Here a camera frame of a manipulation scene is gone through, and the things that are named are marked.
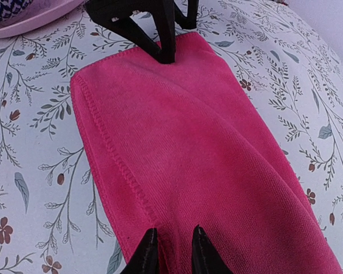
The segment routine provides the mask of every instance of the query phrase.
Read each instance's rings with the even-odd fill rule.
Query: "towel fold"
[[[228,65],[197,33],[176,63],[139,48],[71,80],[91,171],[126,261],[158,229],[161,273],[191,273],[199,224],[235,274],[342,273],[307,197]]]

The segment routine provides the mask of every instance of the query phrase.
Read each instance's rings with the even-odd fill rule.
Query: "black plastic claw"
[[[174,3],[174,13],[176,22],[182,29],[192,30],[197,27],[198,15],[198,0],[188,0],[188,13],[187,16],[179,9],[177,4]]]
[[[187,16],[173,0],[89,0],[85,3],[85,9],[96,24],[132,41],[159,63],[169,64],[175,62],[174,20],[183,29],[196,28],[198,0],[188,0]],[[135,11],[152,14],[161,47],[129,18]]]
[[[159,274],[157,236],[156,228],[146,231],[121,274]]]
[[[211,243],[204,229],[196,226],[192,240],[192,274],[233,274]]]

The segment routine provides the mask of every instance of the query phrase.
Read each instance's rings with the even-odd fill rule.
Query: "microfiber cloth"
[[[126,262],[155,227],[161,274],[190,274],[200,225],[235,274],[342,273],[280,147],[199,34],[177,38],[171,65],[133,48],[87,66],[71,96]]]

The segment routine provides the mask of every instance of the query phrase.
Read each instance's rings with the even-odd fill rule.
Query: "bed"
[[[198,32],[272,131],[343,268],[343,63],[280,3],[201,0],[198,13]],[[134,19],[157,37],[150,14]],[[92,23],[82,7],[0,40],[0,274],[112,274],[125,266],[69,82],[82,67],[133,46]]]

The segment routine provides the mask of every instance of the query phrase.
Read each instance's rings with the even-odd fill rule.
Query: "white wall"
[[[286,0],[343,61],[343,0]]]

